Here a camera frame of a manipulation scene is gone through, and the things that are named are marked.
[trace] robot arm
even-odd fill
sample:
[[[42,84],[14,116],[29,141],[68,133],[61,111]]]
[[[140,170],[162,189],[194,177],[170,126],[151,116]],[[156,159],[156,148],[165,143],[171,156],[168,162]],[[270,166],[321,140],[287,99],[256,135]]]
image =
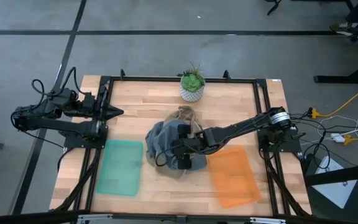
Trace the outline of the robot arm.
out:
[[[266,145],[281,145],[287,141],[298,139],[302,134],[297,134],[291,128],[290,116],[284,108],[272,108],[256,117],[232,124],[225,128],[208,128],[195,133],[193,138],[187,138],[186,125],[178,127],[179,138],[172,142],[172,153],[178,159],[179,169],[191,168],[190,154],[212,154],[219,151],[232,138],[251,133],[256,130],[264,130],[263,142]]]
[[[38,105],[18,107],[11,115],[12,124],[20,131],[47,128],[57,130],[66,137],[65,147],[101,147],[104,146],[107,126],[105,122],[123,114],[107,102],[108,89],[99,88],[98,97],[85,93],[83,101],[78,94],[68,88],[59,93],[50,92]],[[92,118],[91,121],[72,123],[58,120],[62,114],[69,117]]]

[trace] concrete floor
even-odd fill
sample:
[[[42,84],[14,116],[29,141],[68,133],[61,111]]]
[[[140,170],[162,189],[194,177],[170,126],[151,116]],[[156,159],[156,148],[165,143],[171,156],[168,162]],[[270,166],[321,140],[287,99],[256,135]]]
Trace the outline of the concrete floor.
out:
[[[70,30],[79,5],[75,0],[0,0],[0,29]],[[88,0],[80,30],[327,30],[349,12],[343,2],[283,0],[267,17],[271,7],[260,0]],[[41,79],[47,90],[52,87],[67,40],[65,35],[0,35],[0,141],[5,143],[0,150],[0,215],[9,213],[33,142],[14,130],[9,115],[16,106],[37,102],[32,79]],[[358,85],[313,82],[314,75],[348,75],[358,69],[358,43],[343,37],[77,36],[68,68],[77,66],[79,80],[85,74],[118,75],[121,68],[129,76],[172,76],[190,62],[201,62],[207,77],[221,77],[228,69],[233,78],[282,79],[291,113],[310,106],[327,113],[358,92]],[[357,119],[358,98],[338,114]],[[327,124],[353,125],[340,118]],[[300,125],[300,130],[307,133],[305,139],[318,139],[315,129]],[[54,131],[48,132],[47,139],[63,144]],[[358,164],[358,143],[342,147],[328,142],[327,146]],[[61,154],[61,149],[44,143],[24,213],[48,210]],[[333,159],[349,166],[336,156]]]

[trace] wooden table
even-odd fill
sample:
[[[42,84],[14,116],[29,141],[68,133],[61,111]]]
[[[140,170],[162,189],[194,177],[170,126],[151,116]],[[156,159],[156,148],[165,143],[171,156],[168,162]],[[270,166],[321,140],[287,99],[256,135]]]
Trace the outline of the wooden table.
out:
[[[81,90],[97,93],[100,76],[84,76]],[[280,80],[267,80],[270,103],[287,108]],[[109,139],[142,141],[152,126],[163,121],[180,105],[192,106],[203,127],[227,126],[256,115],[254,92],[246,83],[207,83],[197,103],[186,103],[179,95],[179,82],[115,81],[111,104],[125,113],[108,121]],[[263,108],[263,93],[260,90]],[[272,215],[269,188],[263,160],[258,155],[256,133],[235,138],[230,145],[244,146],[262,199],[257,203],[221,208],[214,194],[208,168],[185,175],[180,180],[158,175],[144,157],[140,187],[135,197],[94,193],[92,212],[159,213],[188,215]],[[62,160],[50,208],[59,206],[78,182],[85,150],[74,149]],[[281,153],[285,183],[302,208],[311,213],[308,195],[298,159]],[[80,208],[84,208],[88,186],[84,187]],[[276,186],[279,212],[283,213],[281,195]]]

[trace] metal bracket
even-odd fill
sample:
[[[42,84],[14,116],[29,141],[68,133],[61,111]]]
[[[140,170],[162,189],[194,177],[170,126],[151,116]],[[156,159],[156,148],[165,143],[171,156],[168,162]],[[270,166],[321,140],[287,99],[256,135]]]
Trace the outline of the metal bracket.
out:
[[[105,84],[107,84],[109,81],[110,81],[110,77],[102,76],[102,77],[100,78],[99,86],[105,85]]]
[[[122,81],[124,79],[124,76],[125,76],[124,69],[121,69],[120,74],[119,74],[119,79]]]
[[[258,224],[285,224],[285,220],[279,220],[275,218],[254,218],[251,217],[251,223],[258,223]]]
[[[177,215],[177,223],[186,223],[187,216],[186,215]]]
[[[92,220],[105,220],[112,218],[112,214],[91,214],[91,215],[79,215],[78,221],[92,221]]]
[[[264,78],[257,78],[255,79],[256,83],[258,83],[259,86],[261,86],[262,88],[267,88],[267,83],[266,83],[266,79]]]
[[[224,73],[223,73],[223,78],[225,78],[226,80],[230,80],[231,77],[230,77],[230,74],[229,74],[229,71],[225,70]]]

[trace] potted plant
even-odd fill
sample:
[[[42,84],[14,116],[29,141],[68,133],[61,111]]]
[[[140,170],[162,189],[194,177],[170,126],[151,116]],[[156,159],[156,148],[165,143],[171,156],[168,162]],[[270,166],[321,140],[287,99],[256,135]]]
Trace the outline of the potted plant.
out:
[[[204,92],[205,80],[201,74],[200,66],[185,70],[178,75],[180,79],[180,96],[187,102],[196,102]]]

